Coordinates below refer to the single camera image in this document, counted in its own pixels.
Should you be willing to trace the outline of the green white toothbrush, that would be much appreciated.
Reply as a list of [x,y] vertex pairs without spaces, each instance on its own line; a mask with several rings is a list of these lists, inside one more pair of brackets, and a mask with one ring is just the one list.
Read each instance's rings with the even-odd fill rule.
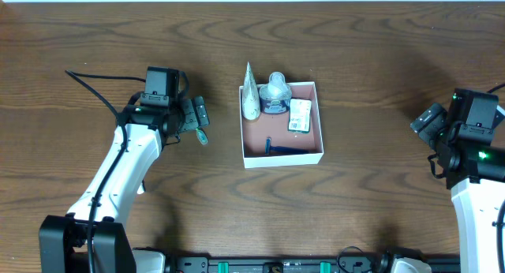
[[201,128],[196,128],[196,137],[202,145],[208,144],[208,137]]

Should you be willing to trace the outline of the blue disposable razor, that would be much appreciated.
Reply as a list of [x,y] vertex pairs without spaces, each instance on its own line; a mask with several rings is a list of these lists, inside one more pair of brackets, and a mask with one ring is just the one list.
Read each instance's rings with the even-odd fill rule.
[[309,151],[304,150],[304,149],[300,149],[300,148],[272,146],[271,145],[271,138],[268,137],[265,141],[265,154],[270,155],[272,151],[282,152],[282,153],[291,154],[291,155],[304,155],[304,154],[309,153]]

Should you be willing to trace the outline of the clear foam soap pump bottle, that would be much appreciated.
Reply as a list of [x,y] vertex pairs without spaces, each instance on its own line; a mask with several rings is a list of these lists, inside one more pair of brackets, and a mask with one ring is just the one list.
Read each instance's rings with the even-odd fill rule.
[[292,91],[285,76],[273,72],[269,82],[259,90],[261,112],[265,114],[284,114],[290,109]]

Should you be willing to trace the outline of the green Dettol soap box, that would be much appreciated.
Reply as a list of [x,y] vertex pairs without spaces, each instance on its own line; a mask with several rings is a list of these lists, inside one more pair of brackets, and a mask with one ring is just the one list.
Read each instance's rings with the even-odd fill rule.
[[288,131],[309,133],[312,101],[308,99],[291,99]]

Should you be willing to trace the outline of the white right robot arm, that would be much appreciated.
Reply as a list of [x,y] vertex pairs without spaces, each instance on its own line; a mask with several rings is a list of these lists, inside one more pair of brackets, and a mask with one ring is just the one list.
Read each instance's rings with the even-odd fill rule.
[[493,92],[457,88],[448,108],[434,103],[410,125],[451,192],[463,272],[504,270],[504,150],[492,146],[503,120]]

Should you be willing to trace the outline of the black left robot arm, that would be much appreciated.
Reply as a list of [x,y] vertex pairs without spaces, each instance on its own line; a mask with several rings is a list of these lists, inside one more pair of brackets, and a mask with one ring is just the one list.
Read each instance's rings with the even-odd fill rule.
[[180,135],[196,133],[209,117],[202,97],[187,97],[189,80],[177,69],[150,66],[144,90],[123,110],[109,101],[116,121],[114,140],[92,182],[63,216],[48,215],[39,228],[44,272],[175,272],[178,262],[158,249],[133,249],[125,225],[144,177],[167,146]]

